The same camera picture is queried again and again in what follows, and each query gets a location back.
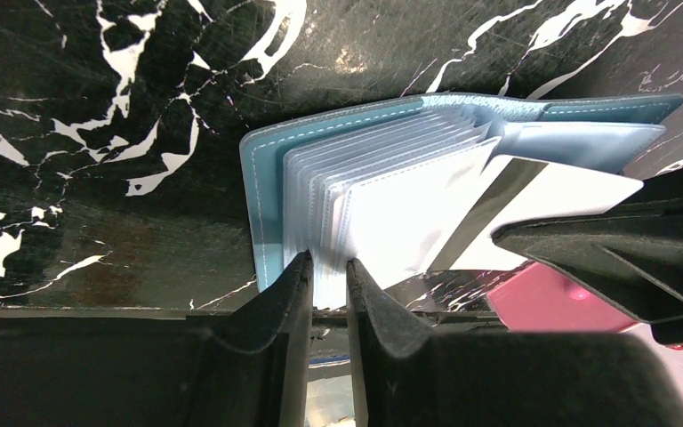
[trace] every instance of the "red object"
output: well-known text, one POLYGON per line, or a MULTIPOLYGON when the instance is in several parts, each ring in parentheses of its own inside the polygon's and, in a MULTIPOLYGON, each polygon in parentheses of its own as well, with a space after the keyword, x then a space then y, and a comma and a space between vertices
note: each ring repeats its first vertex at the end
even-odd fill
POLYGON ((488 300, 512 331, 621 332, 638 324, 537 262, 489 292, 488 300))

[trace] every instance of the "light blue card holder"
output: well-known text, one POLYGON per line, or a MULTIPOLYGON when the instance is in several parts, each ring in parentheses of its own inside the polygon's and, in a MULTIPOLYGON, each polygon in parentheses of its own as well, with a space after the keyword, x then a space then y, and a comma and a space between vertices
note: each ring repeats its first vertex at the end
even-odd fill
MULTIPOLYGON (((618 173, 663 131, 661 127, 630 127, 631 132, 625 132, 623 139, 598 139, 589 133, 587 139, 570 141, 565 138, 563 124, 553 127, 554 132, 544 138, 527 122, 657 125, 682 102, 678 94, 524 101, 473 93, 432 93, 340 109, 252 131, 241 141, 239 152, 258 288, 267 288, 284 269, 284 156, 290 149, 423 111, 472 104, 487 107, 509 122, 506 141, 502 140, 494 155, 513 154, 618 173)), ((623 132, 621 128, 608 131, 619 136, 623 132)))

